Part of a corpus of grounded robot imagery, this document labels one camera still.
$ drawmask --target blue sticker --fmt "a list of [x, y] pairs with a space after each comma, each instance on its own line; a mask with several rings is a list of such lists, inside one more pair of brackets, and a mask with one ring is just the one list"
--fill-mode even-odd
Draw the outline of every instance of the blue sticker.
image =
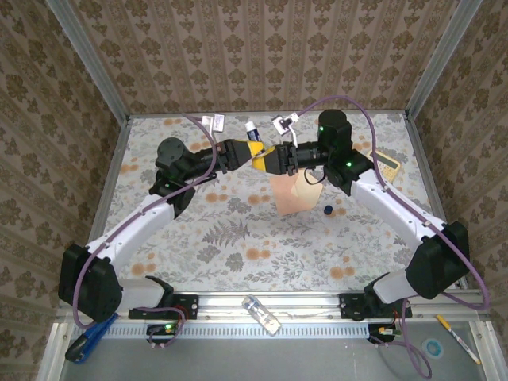
[[432, 359], [440, 359], [443, 356], [443, 345], [436, 339], [427, 339], [421, 343], [421, 349]]

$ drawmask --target wallpaper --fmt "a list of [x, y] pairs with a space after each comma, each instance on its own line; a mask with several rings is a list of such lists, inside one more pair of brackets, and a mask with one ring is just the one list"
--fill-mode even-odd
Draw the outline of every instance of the wallpaper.
[[508, 358], [508, 2], [483, 2], [416, 122], [447, 217], [469, 229]]
[[131, 114], [403, 109], [457, 3], [71, 1]]
[[0, 2], [0, 379], [33, 379], [118, 126], [43, 1]]

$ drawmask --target table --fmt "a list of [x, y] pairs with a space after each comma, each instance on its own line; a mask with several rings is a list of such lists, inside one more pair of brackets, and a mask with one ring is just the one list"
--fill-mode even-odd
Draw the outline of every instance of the table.
[[[363, 115], [347, 112], [354, 148], [371, 149]], [[315, 140], [318, 112], [296, 127], [300, 142]], [[265, 145], [280, 142], [274, 114], [226, 114], [226, 138], [246, 139], [253, 121]], [[394, 185], [418, 205], [429, 202], [401, 114], [372, 115], [378, 150], [402, 164]], [[204, 135], [183, 117], [131, 120], [129, 142], [118, 175], [106, 230], [114, 227], [147, 194], [155, 178], [156, 150], [178, 137], [192, 151], [209, 147]], [[408, 264], [411, 252], [391, 227], [366, 207], [325, 182], [317, 206], [280, 217], [269, 176], [246, 164], [197, 187], [188, 208], [154, 234], [121, 272], [121, 278], [159, 277], [177, 291], [330, 291], [362, 289], [368, 282]], [[326, 216], [323, 209], [334, 211]]]

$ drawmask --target fern print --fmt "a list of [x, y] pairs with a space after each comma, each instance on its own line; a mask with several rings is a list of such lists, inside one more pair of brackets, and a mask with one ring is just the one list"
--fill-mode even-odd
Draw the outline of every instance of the fern print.
[[210, 228], [208, 233], [203, 237], [202, 241], [209, 244], [224, 245], [225, 248], [228, 244], [234, 245], [241, 238], [250, 236], [251, 233], [247, 229], [247, 224], [240, 220], [239, 223], [228, 220], [229, 224], [222, 221], [217, 222]]

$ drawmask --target blue clamp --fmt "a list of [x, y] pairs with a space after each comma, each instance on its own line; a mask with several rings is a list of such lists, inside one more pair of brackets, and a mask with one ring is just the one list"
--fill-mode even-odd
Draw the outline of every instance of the blue clamp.
[[75, 364], [84, 363], [117, 318], [118, 314], [115, 313], [108, 320], [87, 329], [65, 352], [65, 358]]

